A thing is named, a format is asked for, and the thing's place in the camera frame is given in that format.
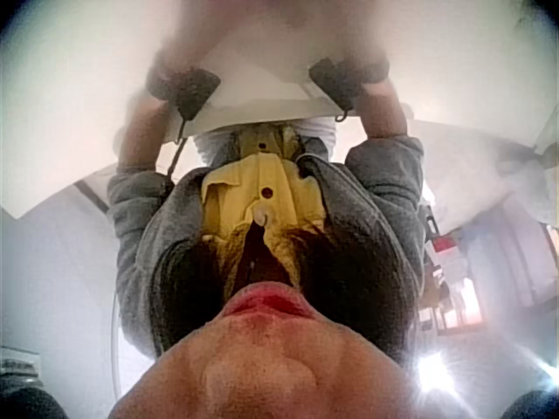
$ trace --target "cable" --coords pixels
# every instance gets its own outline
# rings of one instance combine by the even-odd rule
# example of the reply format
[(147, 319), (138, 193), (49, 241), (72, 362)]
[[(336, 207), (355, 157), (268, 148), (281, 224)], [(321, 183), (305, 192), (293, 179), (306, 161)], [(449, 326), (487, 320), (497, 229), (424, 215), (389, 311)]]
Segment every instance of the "cable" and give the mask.
[(335, 121), (340, 123), (340, 122), (344, 122), (347, 118), (348, 118), (348, 111), (343, 111), (343, 115), (342, 116), (336, 116)]
[(178, 130), (178, 136), (176, 137), (175, 144), (178, 144), (178, 149), (175, 153), (175, 157), (173, 157), (173, 162), (169, 166), (169, 170), (167, 171), (167, 177), (170, 179), (176, 169), (176, 164), (178, 163), (179, 158), (181, 157), (181, 153), (184, 150), (184, 146), (186, 145), (186, 141), (188, 137), (183, 138), (184, 126), (186, 125), (186, 119), (183, 119), (183, 123)]

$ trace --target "gray sleeve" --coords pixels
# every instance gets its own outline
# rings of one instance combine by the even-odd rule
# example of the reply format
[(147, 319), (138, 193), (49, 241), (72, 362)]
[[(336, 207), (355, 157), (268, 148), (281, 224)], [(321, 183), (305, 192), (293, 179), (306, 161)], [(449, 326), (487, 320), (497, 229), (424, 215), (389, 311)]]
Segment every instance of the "gray sleeve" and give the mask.
[(423, 147), (408, 136), (370, 139), (352, 148), (346, 167), (368, 190), (423, 278), (424, 227), (418, 218), (423, 190)]
[(150, 277), (137, 267), (136, 253), (143, 232), (173, 186), (150, 170), (121, 171), (108, 185), (109, 215), (120, 241), (116, 292), (121, 326), (127, 339), (148, 356), (155, 355), (148, 309)]

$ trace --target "yellow shirt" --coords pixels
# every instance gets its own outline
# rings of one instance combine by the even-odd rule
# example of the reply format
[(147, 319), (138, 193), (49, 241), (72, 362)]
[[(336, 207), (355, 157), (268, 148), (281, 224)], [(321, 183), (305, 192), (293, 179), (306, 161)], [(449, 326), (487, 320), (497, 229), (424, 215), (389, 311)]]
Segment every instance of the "yellow shirt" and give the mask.
[(202, 183), (204, 239), (216, 240), (219, 249), (242, 248), (246, 232), (257, 223), (265, 228), (265, 245), (298, 287), (290, 244), (282, 233), (322, 228), (326, 211), (318, 182), (312, 176), (301, 178), (297, 165), (288, 160), (300, 146), (290, 127), (250, 126), (239, 134), (239, 144), (242, 160), (210, 172)]

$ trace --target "dark hair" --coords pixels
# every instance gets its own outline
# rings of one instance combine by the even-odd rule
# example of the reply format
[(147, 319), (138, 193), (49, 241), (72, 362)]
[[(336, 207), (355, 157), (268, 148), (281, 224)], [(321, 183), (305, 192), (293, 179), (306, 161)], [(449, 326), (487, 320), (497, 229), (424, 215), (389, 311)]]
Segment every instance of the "dark hair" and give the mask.
[[(394, 361), (405, 360), (415, 315), (410, 274), (384, 229), (326, 223), (324, 231), (288, 230), (302, 293), (320, 313), (350, 327)], [(230, 249), (230, 252), (242, 249)], [(233, 263), (219, 266), (217, 249), (179, 243), (161, 258), (150, 293), (150, 321), (158, 355), (213, 319), (224, 305)]]

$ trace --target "bright light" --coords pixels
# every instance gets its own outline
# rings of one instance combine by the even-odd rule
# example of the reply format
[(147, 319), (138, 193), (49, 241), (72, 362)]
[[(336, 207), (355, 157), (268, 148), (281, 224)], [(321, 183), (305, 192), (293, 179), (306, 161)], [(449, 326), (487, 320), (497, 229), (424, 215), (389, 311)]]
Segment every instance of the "bright light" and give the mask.
[(555, 367), (551, 367), (550, 365), (546, 364), (545, 362), (540, 363), (540, 368), (548, 373), (549, 378), (551, 379), (551, 383), (555, 387), (559, 387), (559, 369)]
[(421, 389), (428, 392), (434, 388), (453, 392), (454, 382), (446, 371), (445, 364), (440, 354), (421, 358), (418, 362), (419, 382)]
[(537, 355), (526, 347), (516, 346), (529, 360), (537, 367), (549, 375), (550, 384), (559, 388), (559, 368), (550, 366), (547, 362), (542, 361)]

